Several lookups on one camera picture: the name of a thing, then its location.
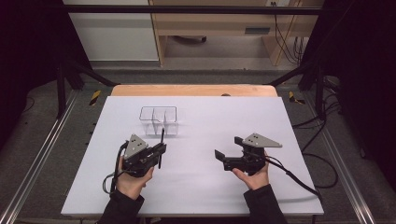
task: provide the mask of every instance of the white table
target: white table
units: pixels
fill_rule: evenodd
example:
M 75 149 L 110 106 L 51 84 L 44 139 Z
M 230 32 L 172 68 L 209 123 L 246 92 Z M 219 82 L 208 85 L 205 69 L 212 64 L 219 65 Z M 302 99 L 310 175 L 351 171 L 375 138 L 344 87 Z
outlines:
M 306 185 L 313 183 L 280 97 L 221 96 L 109 96 L 98 120 L 62 214 L 99 217 L 109 197 L 102 181 L 114 171 L 120 145 L 132 133 L 152 147 L 160 137 L 145 135 L 139 120 L 142 106 L 176 106 L 178 135 L 167 144 L 162 169 L 143 189 L 142 217 L 240 217 L 248 215 L 246 185 L 215 159 L 215 149 L 227 157 L 241 157 L 235 136 L 259 133 L 283 145 L 267 148 Z M 271 166 L 270 182 L 286 216 L 323 214 L 318 198 L 283 171 Z

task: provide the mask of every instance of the black sleeve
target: black sleeve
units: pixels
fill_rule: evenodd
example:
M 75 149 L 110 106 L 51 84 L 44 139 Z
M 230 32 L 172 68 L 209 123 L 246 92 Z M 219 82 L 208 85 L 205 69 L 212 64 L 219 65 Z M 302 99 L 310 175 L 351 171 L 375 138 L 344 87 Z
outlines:
M 97 224 L 134 224 L 144 201 L 142 196 L 132 200 L 116 189 Z
M 245 200 L 250 210 L 250 224 L 284 224 L 288 221 L 279 208 L 271 185 L 248 190 Z

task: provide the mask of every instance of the white wall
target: white wall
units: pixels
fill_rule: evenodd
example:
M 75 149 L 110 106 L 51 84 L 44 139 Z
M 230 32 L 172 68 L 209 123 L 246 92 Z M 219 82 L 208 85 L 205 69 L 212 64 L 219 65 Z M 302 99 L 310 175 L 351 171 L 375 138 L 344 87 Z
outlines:
M 148 5 L 147 0 L 64 0 L 66 5 Z M 90 61 L 158 61 L 149 14 L 70 13 Z

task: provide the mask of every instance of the hand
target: hand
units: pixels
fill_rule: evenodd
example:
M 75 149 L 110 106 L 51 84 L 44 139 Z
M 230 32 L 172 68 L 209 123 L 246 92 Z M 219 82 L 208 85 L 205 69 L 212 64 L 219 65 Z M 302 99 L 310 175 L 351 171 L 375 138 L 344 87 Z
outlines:
M 120 158 L 119 170 L 122 170 L 123 157 Z M 122 174 L 117 180 L 117 189 L 122 194 L 136 200 L 142 188 L 146 186 L 146 183 L 152 178 L 154 167 L 149 168 L 148 172 L 142 177 L 133 177 L 128 174 Z
M 247 187 L 249 189 L 259 189 L 261 187 L 264 187 L 266 185 L 270 184 L 270 180 L 268 178 L 268 165 L 269 162 L 265 163 L 265 166 L 260 169 L 256 174 L 254 175 L 246 175 L 244 172 L 240 171 L 237 168 L 233 168 L 233 173 L 242 181 L 245 182 Z

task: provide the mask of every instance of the black curtain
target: black curtain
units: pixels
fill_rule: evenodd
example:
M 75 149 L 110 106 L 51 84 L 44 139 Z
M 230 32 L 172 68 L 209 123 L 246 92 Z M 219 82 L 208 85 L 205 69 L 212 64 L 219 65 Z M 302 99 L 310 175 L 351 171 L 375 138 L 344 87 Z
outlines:
M 335 6 L 340 1 L 326 3 Z M 394 6 L 392 0 L 355 1 L 319 54 L 319 61 L 324 75 L 341 81 L 340 101 L 361 148 L 368 158 L 376 160 L 396 189 Z M 307 45 L 305 62 L 312 59 L 336 20 L 332 16 L 319 17 Z
M 41 9 L 46 4 L 63 1 L 4 0 L 0 6 L 0 148 L 25 108 L 27 93 L 55 80 L 60 62 L 92 69 L 68 13 L 47 13 Z

